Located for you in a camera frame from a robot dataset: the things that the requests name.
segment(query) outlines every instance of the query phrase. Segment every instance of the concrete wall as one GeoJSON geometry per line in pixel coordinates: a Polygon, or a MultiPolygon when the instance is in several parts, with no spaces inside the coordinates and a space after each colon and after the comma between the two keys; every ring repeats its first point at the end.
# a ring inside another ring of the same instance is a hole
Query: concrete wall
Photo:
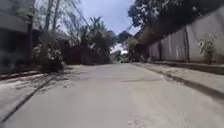
{"type": "Polygon", "coordinates": [[[203,55],[200,54],[198,39],[205,33],[212,33],[217,36],[215,42],[216,53],[214,61],[224,62],[224,6],[220,9],[198,19],[196,22],[187,26],[189,40],[190,61],[203,61],[203,55]]]}
{"type": "MultiPolygon", "coordinates": [[[[186,61],[189,54],[191,62],[204,62],[198,40],[205,32],[217,36],[213,61],[224,62],[224,6],[162,39],[162,60],[186,61]]],[[[155,51],[152,49],[158,49],[155,47],[158,43],[150,46],[150,52],[155,51]]]]}
{"type": "MultiPolygon", "coordinates": [[[[171,34],[170,36],[162,39],[161,41],[161,59],[165,61],[184,61],[185,48],[184,48],[184,32],[183,29],[171,34]]],[[[150,46],[151,55],[156,54],[159,56],[159,42],[150,46]]]]}
{"type": "Polygon", "coordinates": [[[159,42],[154,43],[153,45],[151,45],[149,47],[149,55],[150,55],[152,60],[159,60],[160,59],[158,45],[159,45],[159,42]]]}

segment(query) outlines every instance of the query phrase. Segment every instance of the asphalt road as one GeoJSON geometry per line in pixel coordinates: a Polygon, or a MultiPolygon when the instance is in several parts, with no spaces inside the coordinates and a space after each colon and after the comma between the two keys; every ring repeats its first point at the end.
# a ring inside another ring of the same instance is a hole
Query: asphalt road
{"type": "Polygon", "coordinates": [[[210,97],[130,64],[80,67],[66,77],[36,94],[4,127],[224,127],[224,108],[210,97]]]}

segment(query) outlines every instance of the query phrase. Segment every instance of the bush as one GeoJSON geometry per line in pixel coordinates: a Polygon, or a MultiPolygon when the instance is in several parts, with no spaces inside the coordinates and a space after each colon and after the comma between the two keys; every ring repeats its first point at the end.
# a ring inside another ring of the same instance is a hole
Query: bush
{"type": "Polygon", "coordinates": [[[40,37],[40,44],[34,48],[34,60],[42,72],[58,72],[63,70],[62,56],[57,39],[44,33],[40,37]]]}
{"type": "Polygon", "coordinates": [[[213,54],[215,52],[214,43],[217,37],[211,33],[205,33],[199,40],[199,47],[201,49],[201,54],[204,55],[205,62],[208,64],[212,63],[213,54]]]}

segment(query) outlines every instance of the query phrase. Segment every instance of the sidewalk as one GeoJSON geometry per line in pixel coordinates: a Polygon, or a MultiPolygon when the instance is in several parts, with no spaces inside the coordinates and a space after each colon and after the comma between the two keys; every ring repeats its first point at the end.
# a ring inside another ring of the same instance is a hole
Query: sidewalk
{"type": "Polygon", "coordinates": [[[148,63],[134,65],[165,75],[213,98],[224,99],[224,75],[148,63]]]}
{"type": "Polygon", "coordinates": [[[0,120],[51,77],[39,74],[0,81],[0,120]]]}

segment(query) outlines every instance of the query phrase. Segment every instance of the house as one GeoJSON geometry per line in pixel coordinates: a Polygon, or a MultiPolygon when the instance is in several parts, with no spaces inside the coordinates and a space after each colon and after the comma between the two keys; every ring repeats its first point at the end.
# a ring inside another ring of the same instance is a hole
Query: house
{"type": "Polygon", "coordinates": [[[29,58],[28,8],[34,0],[0,0],[0,67],[29,58]]]}

